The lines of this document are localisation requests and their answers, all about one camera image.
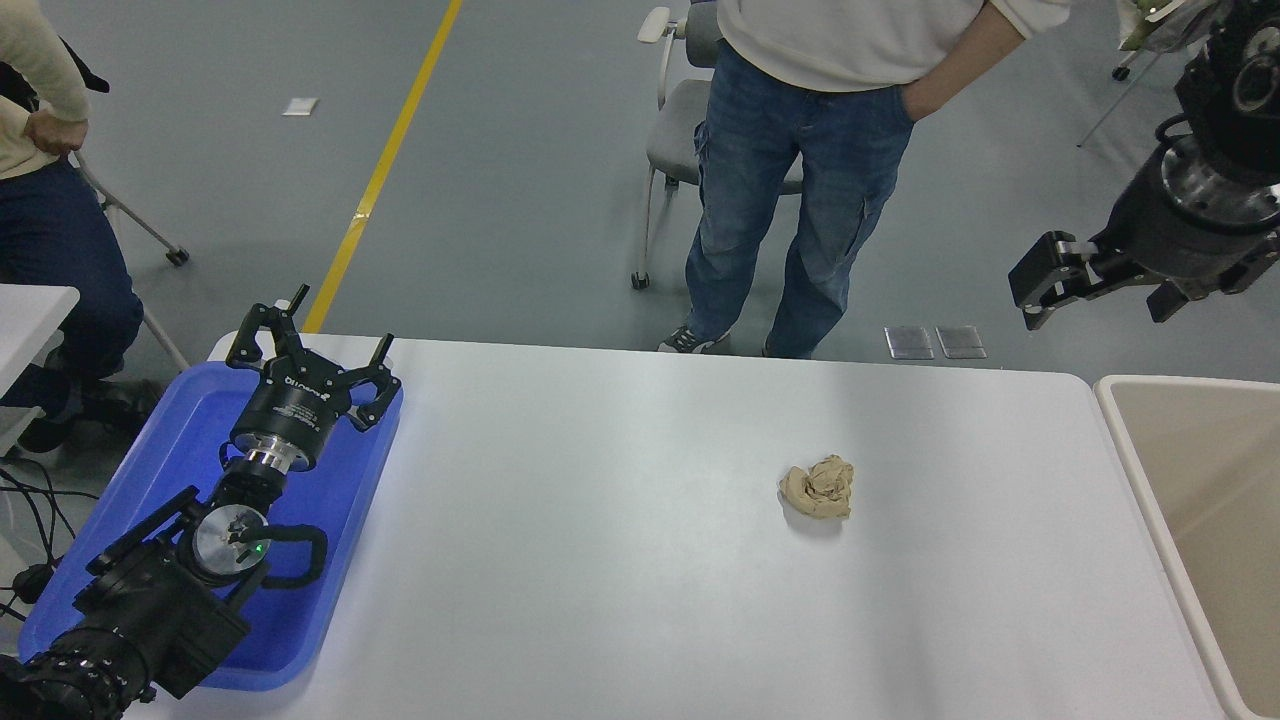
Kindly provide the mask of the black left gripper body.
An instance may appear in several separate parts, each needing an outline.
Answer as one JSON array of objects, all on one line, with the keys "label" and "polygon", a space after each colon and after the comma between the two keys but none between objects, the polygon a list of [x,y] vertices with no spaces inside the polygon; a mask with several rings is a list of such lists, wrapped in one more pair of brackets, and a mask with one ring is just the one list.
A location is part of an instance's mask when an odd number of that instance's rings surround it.
[{"label": "black left gripper body", "polygon": [[279,355],[265,363],[260,382],[229,439],[243,454],[270,438],[293,448],[292,471],[315,468],[339,415],[351,407],[346,369],[315,352]]}]

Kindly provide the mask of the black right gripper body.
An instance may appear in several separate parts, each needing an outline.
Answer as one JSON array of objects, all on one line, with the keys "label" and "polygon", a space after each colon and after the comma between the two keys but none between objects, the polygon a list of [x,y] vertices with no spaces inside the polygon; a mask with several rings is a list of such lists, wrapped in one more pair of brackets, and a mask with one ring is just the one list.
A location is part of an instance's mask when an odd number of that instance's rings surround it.
[{"label": "black right gripper body", "polygon": [[1236,182],[1201,158],[1152,158],[1096,236],[1096,274],[1207,281],[1276,228],[1276,184]]}]

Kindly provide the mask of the person's hand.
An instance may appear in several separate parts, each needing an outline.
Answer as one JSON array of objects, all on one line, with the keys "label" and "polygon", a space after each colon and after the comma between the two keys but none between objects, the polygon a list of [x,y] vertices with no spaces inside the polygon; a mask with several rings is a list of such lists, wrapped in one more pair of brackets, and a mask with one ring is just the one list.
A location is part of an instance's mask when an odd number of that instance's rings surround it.
[{"label": "person's hand", "polygon": [[41,109],[28,115],[23,135],[40,151],[65,156],[83,147],[88,131],[87,120],[64,120]]}]

